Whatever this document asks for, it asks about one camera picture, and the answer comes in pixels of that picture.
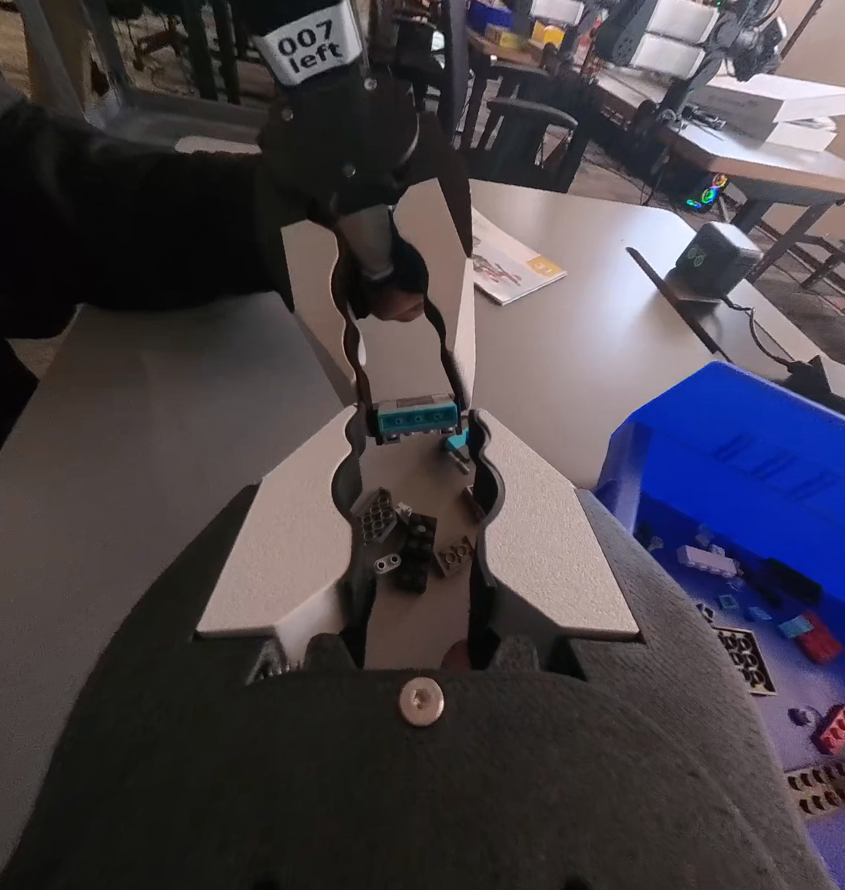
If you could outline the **blue plastic bin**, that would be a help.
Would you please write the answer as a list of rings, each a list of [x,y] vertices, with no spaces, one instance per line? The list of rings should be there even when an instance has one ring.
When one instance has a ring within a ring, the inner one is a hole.
[[[633,412],[612,435],[595,494],[629,531],[676,541],[681,562],[823,615],[813,661],[841,651],[845,607],[845,417],[714,362]],[[806,824],[845,888],[845,830]]]

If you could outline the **printed instruction booklet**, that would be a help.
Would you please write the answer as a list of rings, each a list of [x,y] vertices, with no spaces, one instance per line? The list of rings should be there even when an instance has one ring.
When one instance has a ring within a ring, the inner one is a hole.
[[[472,208],[472,268],[477,290],[505,307],[564,279],[567,272]]]

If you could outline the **dark flat strip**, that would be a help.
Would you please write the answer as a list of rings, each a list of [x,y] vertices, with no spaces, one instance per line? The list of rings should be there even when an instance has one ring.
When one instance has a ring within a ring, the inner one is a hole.
[[[727,353],[720,347],[718,342],[709,334],[703,324],[695,319],[691,306],[694,301],[683,298],[678,289],[674,288],[671,282],[662,278],[657,271],[648,263],[646,258],[639,253],[636,248],[627,247],[625,251],[629,257],[637,264],[639,270],[646,275],[648,280],[653,284],[657,292],[663,299],[673,308],[674,312],[685,322],[689,330],[696,336],[700,343],[712,354],[717,355],[725,361],[729,361]]]

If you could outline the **dark grey wedge plate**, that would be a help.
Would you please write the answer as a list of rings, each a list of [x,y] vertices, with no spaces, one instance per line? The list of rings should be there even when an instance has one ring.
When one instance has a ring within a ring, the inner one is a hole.
[[[353,508],[356,537],[363,547],[383,544],[397,526],[398,519],[389,489],[377,487],[361,496]]]

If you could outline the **black office chair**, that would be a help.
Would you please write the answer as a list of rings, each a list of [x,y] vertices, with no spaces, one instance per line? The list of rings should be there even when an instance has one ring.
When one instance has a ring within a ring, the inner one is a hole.
[[[465,150],[472,180],[558,194],[569,192],[591,130],[550,105],[495,97],[475,148]]]

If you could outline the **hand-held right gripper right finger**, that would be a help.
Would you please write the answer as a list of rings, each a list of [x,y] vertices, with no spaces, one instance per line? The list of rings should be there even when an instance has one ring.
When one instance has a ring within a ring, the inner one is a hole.
[[[481,512],[470,571],[469,654],[485,669],[522,638],[540,667],[561,665],[572,639],[638,642],[639,625],[579,490],[483,409],[469,415]]]

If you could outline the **person's left hand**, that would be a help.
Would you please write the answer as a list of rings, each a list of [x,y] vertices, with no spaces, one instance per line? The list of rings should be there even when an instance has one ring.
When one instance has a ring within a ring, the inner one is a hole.
[[[404,290],[393,280],[361,279],[362,305],[367,317],[383,321],[409,323],[425,312],[425,298]]]

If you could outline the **white and black robot unit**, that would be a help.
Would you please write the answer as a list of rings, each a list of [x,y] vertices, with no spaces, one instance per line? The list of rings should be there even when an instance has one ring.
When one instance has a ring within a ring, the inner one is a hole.
[[[619,69],[679,80],[695,74],[719,21],[719,8],[691,1],[621,1],[596,29],[594,52]]]

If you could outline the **black computer tower with lights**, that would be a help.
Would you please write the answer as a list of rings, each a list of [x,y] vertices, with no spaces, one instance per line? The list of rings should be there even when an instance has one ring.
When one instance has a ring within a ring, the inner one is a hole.
[[[729,178],[722,172],[695,171],[697,176],[692,178],[682,190],[680,199],[682,208],[687,213],[706,214],[717,205],[725,190]]]

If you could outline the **grey metal table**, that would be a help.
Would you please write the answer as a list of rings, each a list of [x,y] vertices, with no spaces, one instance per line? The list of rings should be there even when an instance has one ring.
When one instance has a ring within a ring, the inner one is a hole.
[[[127,71],[108,2],[16,2],[27,49],[36,61],[49,106],[95,127],[137,134],[169,117],[200,117],[203,101],[139,86]],[[106,76],[104,96],[90,97],[89,50]]]

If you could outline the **pile of mixed toy bricks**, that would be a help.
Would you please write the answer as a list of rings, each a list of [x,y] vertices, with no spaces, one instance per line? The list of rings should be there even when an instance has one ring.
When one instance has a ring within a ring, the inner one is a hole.
[[[829,629],[843,634],[841,651],[819,663],[821,614],[809,616],[795,601],[766,595],[747,575],[723,578],[681,562],[676,541],[663,540],[640,523],[635,537],[688,593],[715,628],[736,669],[748,684],[784,767],[784,783],[806,824],[845,830],[845,607],[831,601]]]

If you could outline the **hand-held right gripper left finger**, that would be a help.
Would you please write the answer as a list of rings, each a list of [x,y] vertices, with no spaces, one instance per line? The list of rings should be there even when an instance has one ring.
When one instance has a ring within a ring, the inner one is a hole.
[[[263,477],[196,626],[200,637],[265,636],[295,666],[313,637],[344,629],[365,441],[364,413],[351,405]]]

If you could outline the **black brick plate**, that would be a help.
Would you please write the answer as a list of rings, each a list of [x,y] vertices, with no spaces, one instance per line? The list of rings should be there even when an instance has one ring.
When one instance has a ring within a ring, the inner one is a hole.
[[[399,554],[403,562],[428,562],[434,553],[438,519],[411,513]]]

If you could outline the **person's left forearm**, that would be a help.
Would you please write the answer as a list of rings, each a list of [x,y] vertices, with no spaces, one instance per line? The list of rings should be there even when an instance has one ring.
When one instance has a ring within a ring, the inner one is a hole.
[[[0,336],[53,337],[78,305],[167,311],[286,293],[250,154],[114,138],[0,75]]]

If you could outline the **stack of white flat boxes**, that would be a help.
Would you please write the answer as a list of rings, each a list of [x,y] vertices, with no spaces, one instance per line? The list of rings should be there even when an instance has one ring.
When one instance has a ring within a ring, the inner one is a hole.
[[[717,76],[690,96],[703,112],[761,145],[827,150],[845,117],[845,86],[758,74],[741,82]]]

